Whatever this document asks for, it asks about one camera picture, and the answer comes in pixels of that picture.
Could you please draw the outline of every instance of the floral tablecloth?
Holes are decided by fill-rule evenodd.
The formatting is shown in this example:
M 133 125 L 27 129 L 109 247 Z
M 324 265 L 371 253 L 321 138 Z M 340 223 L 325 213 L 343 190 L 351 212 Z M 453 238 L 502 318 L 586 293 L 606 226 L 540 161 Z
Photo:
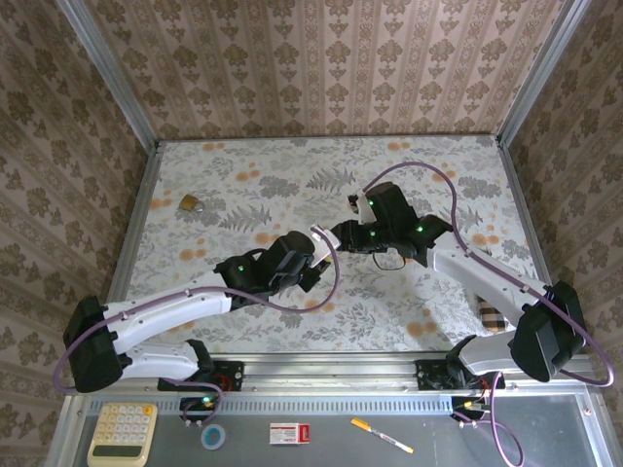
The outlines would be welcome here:
M 458 223 L 472 243 L 535 276 L 531 254 L 498 149 L 491 136 L 407 136 L 168 142 L 129 296 L 184 283 L 229 256 L 267 247 L 290 230 L 331 228 L 354 215 L 347 196 L 397 162 L 441 167 L 458 189 Z M 449 218 L 438 175 L 401 169 L 387 176 L 418 214 Z M 187 194 L 201 213 L 178 209 Z M 194 321 L 154 338 L 204 340 L 213 352 L 445 350 L 468 334 L 486 335 L 473 294 L 416 263 L 378 269 L 369 256 L 339 254 L 343 280 L 323 310 L 286 313 L 251 306 Z M 398 267 L 397 255 L 379 263 Z M 291 288 L 273 300 L 317 304 L 331 270 L 308 294 Z

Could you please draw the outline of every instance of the blue tape roll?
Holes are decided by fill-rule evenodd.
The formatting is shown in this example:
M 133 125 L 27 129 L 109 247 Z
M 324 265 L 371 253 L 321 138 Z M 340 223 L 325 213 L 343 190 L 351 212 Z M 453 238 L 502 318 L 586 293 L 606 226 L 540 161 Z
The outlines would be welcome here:
M 208 450 L 217 450 L 225 443 L 225 430 L 221 425 L 207 425 L 202 431 L 202 445 Z

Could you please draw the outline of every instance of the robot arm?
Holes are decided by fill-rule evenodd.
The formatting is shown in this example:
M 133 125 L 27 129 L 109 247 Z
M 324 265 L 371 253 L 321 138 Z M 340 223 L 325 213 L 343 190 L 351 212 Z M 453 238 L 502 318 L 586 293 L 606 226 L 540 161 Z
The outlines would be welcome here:
M 538 298 L 512 278 L 542 291 L 585 328 L 574 289 L 559 282 L 550 287 L 524 277 L 478 249 L 465 251 L 450 224 L 433 215 L 418 217 L 400 189 L 382 183 L 365 194 L 348 198 L 359 220 L 333 228 L 341 250 L 352 253 L 385 252 L 395 248 L 403 258 L 443 272 L 487 300 L 517 329 L 488 337 L 469 336 L 447 355 L 448 373 L 456 387 L 494 371 L 523 371 L 548 381 L 584 344 L 584 339 Z M 507 274 L 494 272 L 495 267 Z
M 446 358 L 456 387 L 464 387 L 488 372 L 517 369 L 548 381 L 584 344 L 548 306 L 508 277 L 542 290 L 585 328 L 577 294 L 569 285 L 559 282 L 550 287 L 522 277 L 477 249 L 465 251 L 451 225 L 433 215 L 418 217 L 400 189 L 390 182 L 348 200 L 359 221 L 345 221 L 331 232 L 321 230 L 334 247 L 368 254 L 395 248 L 403 258 L 414 259 L 464 284 L 517 328 L 494 336 L 469 336 L 459 342 Z M 210 375 L 214 363 L 201 341 L 189 340 L 177 346 L 143 342 L 187 322 L 252 305 L 255 302 L 249 297 L 267 300 L 293 285 L 309 292 L 328 268 L 329 263 L 324 261 L 328 254 L 327 244 L 317 233 L 307 236 L 290 232 L 268 250 L 229 258 L 212 273 L 150 297 L 105 306 L 94 297 L 80 301 L 63 335 L 67 347 L 93 325 L 104 320 L 110 323 L 76 344 L 70 354 L 76 389 L 92 392 L 127 377 L 200 380 Z M 502 270 L 507 278 L 489 266 Z M 234 293 L 234 289 L 244 295 Z
M 325 258 L 330 249 L 314 231 L 322 232 L 334 248 L 339 246 L 330 231 L 313 226 L 310 235 L 290 232 L 268 250 L 231 257 L 213 272 L 139 300 L 104 306 L 96 297 L 80 301 L 63 334 L 67 347 L 94 324 L 110 323 L 81 341 L 70 354 L 76 389 L 93 392 L 129 377 L 199 380 L 209 376 L 214 363 L 203 342 L 164 345 L 144 341 L 196 319 L 253 305 L 249 296 L 267 300 L 293 285 L 309 292 L 329 267 Z M 233 289 L 247 297 L 228 292 Z

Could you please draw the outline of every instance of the purple cable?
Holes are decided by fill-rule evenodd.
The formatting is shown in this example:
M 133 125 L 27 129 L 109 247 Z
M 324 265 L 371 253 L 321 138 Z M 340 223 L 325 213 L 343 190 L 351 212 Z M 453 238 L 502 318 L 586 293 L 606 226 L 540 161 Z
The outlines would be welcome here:
M 214 391 L 216 391 L 216 393 L 218 394 L 218 401 L 216 402 L 214 409 L 212 409 L 212 413 L 208 415 L 206 418 L 204 418 L 202 420 L 202 423 L 208 423 L 212 418 L 216 416 L 216 413 L 218 413 L 218 411 L 221 409 L 221 405 L 223 404 L 223 398 L 225 397 L 225 394 L 223 394 L 222 389 L 218 387 L 216 384 L 211 384 L 209 382 L 182 381 L 180 379 L 172 379 L 170 377 L 163 377 L 163 380 L 175 386 L 206 387 L 208 389 L 213 389 Z M 187 420 L 186 415 L 188 414 L 188 410 L 191 407 L 193 407 L 196 403 L 197 402 L 195 401 L 191 401 L 191 402 L 188 402 L 184 406 L 182 410 L 182 420 L 184 420 L 184 422 L 186 422 Z
M 333 260 L 333 266 L 335 268 L 335 279 L 333 280 L 333 288 L 331 289 L 331 292 L 329 292 L 329 295 L 327 296 L 327 298 L 324 299 L 318 305 L 314 305 L 314 306 L 311 306 L 309 308 L 303 308 L 303 309 L 288 308 L 286 306 L 272 304 L 272 303 L 268 302 L 267 300 L 260 299 L 259 297 L 255 297 L 254 295 L 248 294 L 248 293 L 243 292 L 241 290 L 231 289 L 229 287 L 219 287 L 219 286 L 216 286 L 216 285 L 214 285 L 214 286 L 206 286 L 206 287 L 197 287 L 195 289 L 190 289 L 190 292 L 191 293 L 223 292 L 223 293 L 226 293 L 226 294 L 232 294 L 232 295 L 237 295 L 237 296 L 240 296 L 240 297 L 245 297 L 246 299 L 250 300 L 251 302 L 255 302 L 256 304 L 260 304 L 260 305 L 265 305 L 265 306 L 268 306 L 270 308 L 278 309 L 279 311 L 294 311 L 294 312 L 298 312 L 298 313 L 307 313 L 307 312 L 310 312 L 310 311 L 316 311 L 317 309 L 321 309 L 323 306 L 327 305 L 331 301 L 331 299 L 333 298 L 333 296 L 336 293 L 336 290 L 338 289 L 338 285 L 340 283 L 340 264 L 338 263 L 338 254 L 335 251 L 335 248 L 333 247 L 333 244 L 331 243 L 331 240 L 327 237 L 327 235 L 325 235 L 323 231 L 321 231 L 319 229 L 316 229 L 316 228 L 311 228 L 311 231 L 316 233 L 316 234 L 318 234 L 318 235 L 320 235 L 322 240 L 329 247 L 329 252 L 331 253 L 331 258 Z M 59 392 L 64 393 L 64 394 L 71 394 L 76 389 L 75 386 L 67 387 L 67 386 L 63 386 L 60 383 L 60 376 L 61 376 L 61 373 L 62 373 L 62 369 L 67 364 L 67 362 L 69 361 L 69 356 L 76 350 L 78 345 L 80 345 L 83 341 L 85 341 L 85 339 L 88 336 L 90 336 L 91 334 L 93 334 L 95 331 L 97 331 L 97 330 L 99 330 L 99 329 L 101 329 L 101 328 L 103 328 L 105 326 L 108 326 L 111 323 L 119 321 L 124 316 L 125 317 L 133 316 L 136 313 L 144 311 L 145 309 L 148 309 L 148 308 L 150 308 L 150 307 L 152 307 L 154 305 L 162 305 L 162 304 L 165 304 L 165 303 L 170 302 L 172 300 L 176 300 L 176 299 L 184 298 L 184 297 L 187 297 L 186 292 L 178 292 L 176 294 L 171 294 L 171 295 L 168 295 L 166 297 L 161 297 L 159 299 L 152 300 L 151 302 L 148 302 L 146 304 L 136 306 L 136 307 L 134 307 L 134 308 L 132 308 L 132 309 L 130 309 L 128 311 L 117 313 L 117 314 L 111 316 L 110 318 L 106 318 L 106 319 L 104 319 L 102 321 L 99 321 L 98 323 L 92 325 L 90 328 L 87 329 L 87 331 L 85 331 L 76 340 L 74 340 L 67 347 L 67 349 L 64 351 L 64 353 L 60 356 L 60 359 L 58 359 L 58 363 L 56 364 L 56 368 L 55 368 L 55 372 L 54 372 L 54 376 L 53 376 L 53 383 L 54 383 L 55 389 L 57 391 L 59 391 Z
M 495 374 L 494 383 L 491 389 L 491 419 L 475 420 L 475 421 L 476 421 L 476 425 L 481 425 L 484 423 L 491 424 L 491 431 L 494 435 L 495 447 L 497 448 L 497 451 L 499 452 L 499 455 L 501 456 L 502 460 L 506 463 L 508 467 L 523 467 L 524 462 L 526 461 L 526 458 L 524 456 L 524 450 L 522 449 L 522 445 L 519 443 L 519 439 L 517 438 L 513 430 L 511 430 L 508 426 L 495 420 L 495 387 L 497 386 L 497 382 L 499 381 L 499 378 L 501 376 L 502 376 L 501 372 L 497 372 L 497 374 Z M 454 415 L 457 416 L 458 418 L 461 418 L 466 423 L 471 423 L 472 421 L 474 421 L 471 418 L 463 415 L 461 412 L 454 411 Z M 516 464 L 513 464 L 508 459 L 508 457 L 506 457 L 506 454 L 504 453 L 504 449 L 502 448 L 502 444 L 499 441 L 499 434 L 497 433 L 497 428 L 501 428 L 502 430 L 504 430 L 506 434 L 513 439 L 513 441 L 515 442 L 515 445 L 517 445 L 517 450 L 519 451 L 519 461 Z
M 482 266 L 484 266 L 485 268 L 487 268 L 489 270 L 492 270 L 497 275 L 499 275 L 500 277 L 503 277 L 504 279 L 508 280 L 509 282 L 511 282 L 512 284 L 516 285 L 517 287 L 519 287 L 519 288 L 526 287 L 526 284 L 524 284 L 521 280 L 518 280 L 517 278 L 513 277 L 512 275 L 508 274 L 507 272 L 505 272 L 505 271 L 503 271 L 501 269 L 496 268 L 493 265 L 490 265 L 485 260 L 480 258 L 478 255 L 475 255 L 475 254 L 471 253 L 471 251 L 469 251 L 469 247 L 463 241 L 463 239 L 461 238 L 460 233 L 458 231 L 458 225 L 457 225 L 458 195 L 457 195 L 457 190 L 455 189 L 455 186 L 452 183 L 452 181 L 450 180 L 450 178 L 448 178 L 448 176 L 442 170 L 438 169 L 437 167 L 435 167 L 433 165 L 430 165 L 428 163 L 425 163 L 425 162 L 409 161 L 409 162 L 397 163 L 396 165 L 393 165 L 393 166 L 385 169 L 383 172 L 381 172 L 379 175 L 377 175 L 368 185 L 366 185 L 363 188 L 363 192 L 365 193 L 368 190 L 370 190 L 370 188 L 374 184 L 376 184 L 381 178 L 386 176 L 391 171 L 396 170 L 398 168 L 407 167 L 407 166 L 417 166 L 417 167 L 428 168 L 429 170 L 432 170 L 437 175 L 442 177 L 446 181 L 446 183 L 448 184 L 448 187 L 450 188 L 450 192 L 452 193 L 452 207 L 450 209 L 450 218 L 451 218 L 452 228 L 454 230 L 455 238 L 457 239 L 457 242 L 460 245 L 460 247 L 463 249 L 463 251 L 465 253 L 467 253 L 477 263 L 481 264 Z M 602 347 L 591 337 L 590 334 L 588 334 L 579 324 L 577 324 L 575 321 L 573 321 L 556 304 L 552 303 L 546 297 L 543 297 L 542 294 L 540 294 L 536 290 L 532 289 L 532 287 L 530 287 L 530 286 L 528 286 L 528 293 L 530 295 L 532 295 L 533 297 L 539 299 L 542 303 L 546 304 L 563 321 L 565 321 L 567 324 L 569 324 L 570 327 L 573 329 L 573 331 L 575 331 L 577 334 L 579 334 L 585 340 L 585 342 L 588 343 L 588 345 L 593 347 L 593 349 L 600 356 L 600 359 L 604 362 L 605 368 L 607 370 L 607 377 L 606 377 L 606 379 L 603 379 L 603 380 L 590 379 L 588 377 L 583 377 L 582 375 L 576 375 L 575 373 L 568 372 L 567 370 L 564 370 L 564 369 L 560 369 L 560 373 L 562 373 L 563 375 L 566 375 L 568 377 L 572 377 L 574 379 L 577 379 L 578 381 L 582 381 L 582 382 L 584 382 L 586 384 L 591 384 L 591 385 L 598 386 L 598 387 L 607 387 L 607 386 L 612 385 L 614 383 L 614 367 L 612 366 L 612 362 L 610 362 L 610 359 L 608 358 L 608 356 L 606 355 L 606 353 L 602 349 Z

